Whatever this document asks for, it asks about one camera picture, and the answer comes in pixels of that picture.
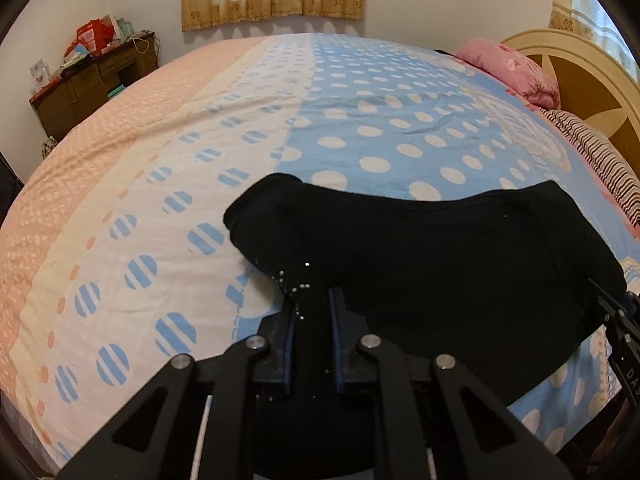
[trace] headboard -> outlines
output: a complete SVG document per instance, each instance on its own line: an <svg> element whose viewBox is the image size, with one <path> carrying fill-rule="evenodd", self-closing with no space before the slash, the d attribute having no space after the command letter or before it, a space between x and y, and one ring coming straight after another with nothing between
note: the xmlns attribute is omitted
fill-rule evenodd
<svg viewBox="0 0 640 480"><path fill-rule="evenodd" d="M558 81L560 107L600 130L640 176L640 88L599 47L565 30L527 30L503 41Z"/></svg>

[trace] black and white striped fabric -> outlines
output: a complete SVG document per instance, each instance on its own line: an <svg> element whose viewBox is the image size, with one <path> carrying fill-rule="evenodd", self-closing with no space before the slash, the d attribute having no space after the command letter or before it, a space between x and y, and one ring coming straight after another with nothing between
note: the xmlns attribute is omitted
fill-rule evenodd
<svg viewBox="0 0 640 480"><path fill-rule="evenodd" d="M609 139L564 110L540 110L587 160L634 226L640 226L640 181Z"/></svg>

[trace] wall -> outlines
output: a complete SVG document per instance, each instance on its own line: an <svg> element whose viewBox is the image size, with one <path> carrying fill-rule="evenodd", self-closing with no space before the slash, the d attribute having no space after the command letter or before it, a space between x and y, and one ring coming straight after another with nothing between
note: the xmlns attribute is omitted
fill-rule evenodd
<svg viewBox="0 0 640 480"><path fill-rule="evenodd" d="M466 39L502 40L527 28L546 27L552 0L366 0L358 22L291 16L185 34L180 0L113 0L114 11L136 30L152 29L162 42L161 63L212 41L288 32L339 32L454 50Z"/></svg>
<svg viewBox="0 0 640 480"><path fill-rule="evenodd" d="M41 163L46 138L29 104L29 67L42 58L53 72L76 28L107 9L108 0L31 0L0 44L0 151L23 181Z"/></svg>

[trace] brown desk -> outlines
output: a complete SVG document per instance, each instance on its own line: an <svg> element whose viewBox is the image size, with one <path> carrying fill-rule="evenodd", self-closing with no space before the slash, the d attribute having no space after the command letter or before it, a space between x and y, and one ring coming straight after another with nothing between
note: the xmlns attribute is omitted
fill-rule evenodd
<svg viewBox="0 0 640 480"><path fill-rule="evenodd" d="M102 56L87 57L36 95L31 106L46 134L62 140L109 100L107 92L121 84L129 86L158 68L154 40L150 32L135 43L127 41Z"/></svg>

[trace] silver bolt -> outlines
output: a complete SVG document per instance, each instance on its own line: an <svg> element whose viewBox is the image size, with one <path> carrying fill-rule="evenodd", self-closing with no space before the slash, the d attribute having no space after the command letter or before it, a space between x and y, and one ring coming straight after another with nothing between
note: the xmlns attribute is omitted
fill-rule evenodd
<svg viewBox="0 0 640 480"><path fill-rule="evenodd" d="M456 365L456 358L449 354L440 354L436 357L436 365L443 370L451 370Z"/></svg>
<svg viewBox="0 0 640 480"><path fill-rule="evenodd" d="M171 359L171 366L176 370L184 370L191 364L191 356L188 354L178 354Z"/></svg>
<svg viewBox="0 0 640 480"><path fill-rule="evenodd" d="M247 338L245 344L251 350L258 350L267 344L267 340L261 335L252 335L251 337Z"/></svg>
<svg viewBox="0 0 640 480"><path fill-rule="evenodd" d="M375 334L367 334L360 339L360 344L364 346L364 348L378 348L380 343L382 343L382 339Z"/></svg>

